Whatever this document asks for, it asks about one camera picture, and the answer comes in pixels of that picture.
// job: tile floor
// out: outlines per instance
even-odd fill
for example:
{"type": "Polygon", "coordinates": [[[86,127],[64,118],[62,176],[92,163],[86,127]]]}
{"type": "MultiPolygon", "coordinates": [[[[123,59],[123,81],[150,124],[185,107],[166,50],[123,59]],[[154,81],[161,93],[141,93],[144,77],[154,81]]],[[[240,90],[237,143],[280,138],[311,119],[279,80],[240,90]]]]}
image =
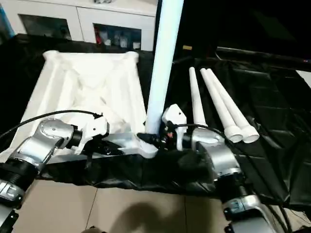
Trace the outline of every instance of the tile floor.
{"type": "MultiPolygon", "coordinates": [[[[288,213],[295,230],[308,225],[288,213]]],[[[97,226],[93,233],[223,233],[225,225],[218,200],[38,181],[13,232],[81,233],[97,226]]]]}

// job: table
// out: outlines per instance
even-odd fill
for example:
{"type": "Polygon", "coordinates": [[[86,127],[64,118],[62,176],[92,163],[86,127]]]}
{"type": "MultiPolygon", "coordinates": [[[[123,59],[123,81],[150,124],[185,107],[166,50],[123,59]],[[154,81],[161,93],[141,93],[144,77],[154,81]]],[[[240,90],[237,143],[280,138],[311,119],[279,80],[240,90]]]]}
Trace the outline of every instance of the table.
{"type": "MultiPolygon", "coordinates": [[[[1,132],[20,121],[44,64],[42,53],[124,52],[85,42],[18,35],[0,47],[3,84],[1,132]]],[[[148,103],[153,55],[141,52],[138,72],[145,105],[148,103]]],[[[250,166],[250,155],[284,207],[307,210],[311,202],[311,91],[295,70],[237,62],[193,59],[175,63],[166,106],[177,103],[192,122],[188,68],[211,67],[240,107],[256,126],[261,138],[253,144],[237,144],[238,160],[264,203],[276,204],[262,180],[250,166]]],[[[222,130],[203,80],[198,78],[207,124],[222,130]]],[[[3,141],[1,150],[11,138],[3,141]]],[[[165,193],[216,197],[205,158],[191,151],[159,153],[154,159],[129,155],[47,165],[40,179],[97,188],[119,187],[165,193]]]]}

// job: glass cabinet door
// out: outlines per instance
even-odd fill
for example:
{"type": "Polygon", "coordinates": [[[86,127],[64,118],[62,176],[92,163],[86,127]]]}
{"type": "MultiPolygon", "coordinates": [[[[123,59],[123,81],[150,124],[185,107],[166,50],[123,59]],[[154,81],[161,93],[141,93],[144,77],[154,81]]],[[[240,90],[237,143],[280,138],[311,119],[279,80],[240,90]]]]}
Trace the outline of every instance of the glass cabinet door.
{"type": "Polygon", "coordinates": [[[155,17],[78,7],[84,40],[152,51],[155,17]]]}
{"type": "Polygon", "coordinates": [[[130,50],[140,50],[141,29],[124,28],[94,23],[96,43],[130,50]]]}
{"type": "Polygon", "coordinates": [[[30,16],[19,14],[27,34],[41,35],[71,40],[67,20],[43,16],[30,16]]]}
{"type": "Polygon", "coordinates": [[[83,41],[74,6],[34,1],[0,0],[15,34],[83,41]]]}

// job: white plastic tube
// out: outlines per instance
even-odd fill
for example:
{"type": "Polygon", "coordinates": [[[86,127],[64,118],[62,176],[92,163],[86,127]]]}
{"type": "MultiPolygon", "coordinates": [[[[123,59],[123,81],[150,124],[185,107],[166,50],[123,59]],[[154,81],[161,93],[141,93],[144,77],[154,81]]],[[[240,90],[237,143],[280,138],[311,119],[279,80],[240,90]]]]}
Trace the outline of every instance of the white plastic tube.
{"type": "Polygon", "coordinates": [[[240,142],[243,139],[241,129],[235,124],[230,112],[228,111],[213,83],[213,79],[208,76],[207,71],[204,68],[200,71],[225,129],[224,133],[226,137],[234,143],[240,142]]]}
{"type": "Polygon", "coordinates": [[[163,0],[155,50],[146,132],[158,133],[184,0],[163,0]]]}
{"type": "Polygon", "coordinates": [[[193,67],[190,67],[189,75],[190,75],[193,122],[195,124],[206,125],[198,81],[196,79],[195,69],[193,67]]]}
{"type": "Polygon", "coordinates": [[[242,130],[243,142],[255,142],[259,138],[259,134],[256,129],[248,123],[243,113],[237,107],[233,99],[230,97],[226,89],[223,87],[223,85],[220,83],[220,81],[211,69],[207,70],[207,75],[213,80],[217,91],[223,99],[223,102],[225,103],[228,111],[230,112],[234,122],[242,130]]]}

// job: black cable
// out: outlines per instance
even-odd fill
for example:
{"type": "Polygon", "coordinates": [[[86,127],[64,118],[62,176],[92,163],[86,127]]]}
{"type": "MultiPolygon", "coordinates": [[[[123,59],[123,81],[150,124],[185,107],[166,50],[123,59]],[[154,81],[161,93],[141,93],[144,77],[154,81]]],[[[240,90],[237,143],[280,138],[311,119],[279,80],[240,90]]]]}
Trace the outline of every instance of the black cable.
{"type": "Polygon", "coordinates": [[[275,209],[273,209],[273,207],[271,205],[266,205],[267,208],[269,209],[269,211],[273,214],[273,216],[276,218],[276,220],[278,221],[278,223],[281,225],[281,228],[283,229],[284,232],[287,232],[287,228],[283,222],[283,220],[281,219],[281,217],[278,215],[278,213],[276,212],[275,209]]]}
{"type": "Polygon", "coordinates": [[[42,114],[42,115],[39,115],[39,116],[36,116],[36,117],[33,117],[33,118],[30,118],[26,121],[23,121],[21,123],[19,123],[18,125],[10,128],[8,131],[4,132],[3,134],[0,135],[0,139],[2,139],[3,137],[5,137],[6,135],[8,135],[9,133],[11,133],[12,131],[14,131],[15,129],[29,123],[29,122],[32,122],[32,121],[35,121],[35,120],[38,120],[38,119],[41,119],[41,118],[45,118],[45,117],[48,117],[48,116],[51,116],[51,115],[56,115],[56,114],[61,114],[61,113],[84,113],[84,114],[89,114],[89,115],[93,115],[95,116],[96,118],[100,115],[96,114],[96,113],[92,113],[92,112],[89,112],[89,111],[83,111],[83,110],[62,110],[62,111],[56,111],[56,112],[51,112],[51,113],[46,113],[46,114],[42,114]]]}
{"type": "MultiPolygon", "coordinates": [[[[213,128],[213,127],[210,127],[210,126],[206,126],[206,125],[200,125],[200,124],[179,124],[179,125],[174,125],[173,127],[175,128],[178,128],[178,127],[200,127],[200,128],[205,128],[207,130],[211,130],[215,133],[218,133],[220,136],[222,136],[226,143],[228,144],[228,146],[230,147],[230,149],[232,149],[233,151],[235,151],[237,148],[235,147],[235,145],[233,144],[233,142],[231,142],[223,132],[213,128]]],[[[286,233],[293,233],[293,230],[292,230],[292,225],[291,225],[291,222],[288,218],[288,215],[286,213],[286,211],[284,210],[281,202],[278,200],[278,198],[276,197],[274,191],[272,190],[272,188],[269,186],[268,182],[266,181],[266,179],[263,177],[262,173],[259,171],[258,167],[256,166],[256,164],[254,163],[253,159],[247,154],[247,153],[243,153],[245,154],[248,162],[251,164],[251,166],[254,168],[254,170],[256,171],[256,173],[258,174],[258,176],[260,177],[260,179],[262,180],[262,182],[264,183],[264,185],[266,186],[266,188],[268,189],[270,195],[272,196],[272,198],[277,202],[277,205],[278,207],[280,208],[280,211],[284,217],[284,220],[285,220],[285,223],[287,225],[287,229],[285,229],[284,231],[286,233]]]]}

